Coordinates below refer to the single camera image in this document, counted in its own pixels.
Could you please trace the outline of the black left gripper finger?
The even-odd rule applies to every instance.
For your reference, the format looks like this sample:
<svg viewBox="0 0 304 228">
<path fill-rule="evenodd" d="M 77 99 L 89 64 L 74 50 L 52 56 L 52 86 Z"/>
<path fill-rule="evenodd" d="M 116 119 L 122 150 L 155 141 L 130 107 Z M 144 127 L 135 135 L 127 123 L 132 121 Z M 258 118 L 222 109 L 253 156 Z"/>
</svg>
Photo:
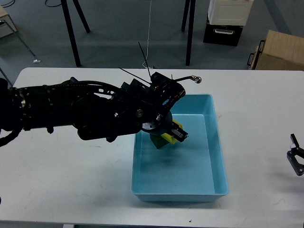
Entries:
<svg viewBox="0 0 304 228">
<path fill-rule="evenodd" d="M 179 142 L 184 142 L 184 140 L 188 137 L 188 133 L 184 131 L 183 127 L 179 126 L 178 124 L 173 124 L 171 126 L 170 135 Z"/>
</svg>

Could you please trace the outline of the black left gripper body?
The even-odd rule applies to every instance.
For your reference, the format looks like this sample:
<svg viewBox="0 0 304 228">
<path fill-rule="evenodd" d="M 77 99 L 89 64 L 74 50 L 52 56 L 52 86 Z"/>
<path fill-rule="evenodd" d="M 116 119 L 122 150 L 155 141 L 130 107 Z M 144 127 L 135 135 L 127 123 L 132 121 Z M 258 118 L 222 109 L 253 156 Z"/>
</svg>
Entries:
<svg viewBox="0 0 304 228">
<path fill-rule="evenodd" d="M 162 135 L 167 133 L 172 126 L 172 114 L 171 111 L 167 113 L 161 120 L 153 120 L 142 124 L 142 131 L 152 135 Z"/>
</svg>

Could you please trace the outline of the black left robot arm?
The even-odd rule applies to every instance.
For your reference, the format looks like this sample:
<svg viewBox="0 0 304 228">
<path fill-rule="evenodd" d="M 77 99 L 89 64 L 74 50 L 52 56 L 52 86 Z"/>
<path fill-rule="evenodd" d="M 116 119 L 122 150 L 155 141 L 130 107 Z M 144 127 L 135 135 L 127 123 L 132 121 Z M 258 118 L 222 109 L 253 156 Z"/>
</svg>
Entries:
<svg viewBox="0 0 304 228">
<path fill-rule="evenodd" d="M 56 85 L 9 87 L 0 81 L 0 128 L 8 135 L 1 145 L 14 140 L 21 131 L 71 125 L 82 140 L 118 136 L 140 131 L 158 138 L 184 141 L 188 134 L 173 121 L 171 108 L 186 94 L 180 79 L 158 72 L 150 81 L 135 76 L 130 84 L 116 87 L 74 77 Z"/>
</svg>

